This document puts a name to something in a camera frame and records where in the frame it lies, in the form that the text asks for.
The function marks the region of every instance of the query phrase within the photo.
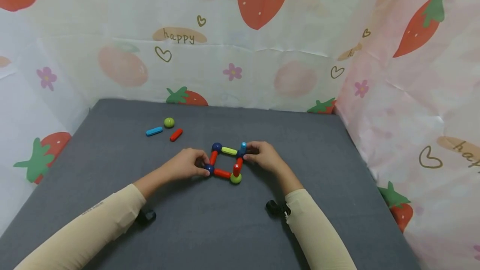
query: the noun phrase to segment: yellow-green ball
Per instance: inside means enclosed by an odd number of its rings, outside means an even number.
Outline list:
[[[175,125],[175,121],[173,118],[167,118],[165,119],[163,124],[165,125],[166,128],[172,128]]]
[[[241,173],[239,173],[239,176],[238,176],[238,177],[235,177],[235,176],[233,175],[233,173],[232,173],[232,174],[230,175],[230,181],[231,181],[232,183],[234,183],[235,185],[236,185],[236,184],[239,184],[239,183],[241,182]]]

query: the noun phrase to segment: strawberry leaf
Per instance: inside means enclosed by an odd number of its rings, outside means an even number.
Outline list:
[[[432,20],[441,23],[445,20],[445,10],[443,9],[443,0],[432,0],[429,5],[423,12],[422,15],[425,15],[425,21],[423,22],[423,27],[427,28],[430,26]]]
[[[29,160],[15,163],[13,165],[16,168],[27,168],[27,180],[34,182],[39,175],[44,175],[48,171],[48,164],[53,161],[55,156],[53,154],[47,154],[50,149],[50,145],[42,146],[40,138],[36,138],[33,141],[32,157]]]
[[[317,100],[316,106],[310,108],[307,110],[308,113],[319,113],[319,112],[326,112],[327,108],[333,105],[333,101],[335,100],[335,97],[332,99],[328,100],[327,102],[320,102],[320,100]]]
[[[170,93],[170,96],[167,98],[167,103],[187,103],[185,97],[189,95],[185,93],[186,90],[187,87],[181,87],[174,93],[171,89],[167,88],[168,93]]]
[[[408,198],[405,196],[398,194],[394,188],[392,182],[388,182],[388,187],[385,188],[378,188],[380,194],[383,197],[383,200],[385,200],[386,204],[388,205],[388,208],[390,209],[391,207],[397,206],[397,207],[402,207],[402,203],[411,203]]]

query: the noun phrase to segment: beige sleeve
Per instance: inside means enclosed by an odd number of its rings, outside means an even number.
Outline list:
[[[76,217],[14,270],[79,270],[135,221],[145,198],[127,185]]]
[[[325,214],[305,189],[285,196],[287,224],[297,237],[312,270],[356,270],[347,248]]]

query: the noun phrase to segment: gray table surface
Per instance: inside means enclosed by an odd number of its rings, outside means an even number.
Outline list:
[[[145,131],[173,117],[173,129]],[[176,128],[184,130],[174,143]],[[296,112],[100,100],[0,238],[0,265],[12,269],[76,216],[147,174],[181,149],[208,153],[215,142],[239,148],[266,140],[291,166],[328,216],[359,270],[419,269],[340,118]],[[219,156],[231,171],[235,159]],[[282,200],[275,179],[245,164],[243,181],[175,182],[146,208],[157,219],[133,225],[85,268],[308,269],[284,219],[265,211]]]

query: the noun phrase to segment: square toy structure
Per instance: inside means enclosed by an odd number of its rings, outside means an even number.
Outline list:
[[[225,154],[233,155],[237,158],[237,163],[233,166],[233,172],[230,173],[228,171],[224,171],[221,169],[215,169],[215,161],[217,160],[217,156],[220,152]],[[228,147],[223,147],[220,143],[214,143],[212,145],[212,154],[210,156],[210,163],[205,165],[205,169],[210,172],[210,175],[215,175],[219,177],[223,177],[226,179],[230,179],[230,181],[234,184],[239,184],[241,182],[241,166],[243,165],[243,156],[247,152],[247,143],[242,142],[240,145],[240,150],[234,150]]]

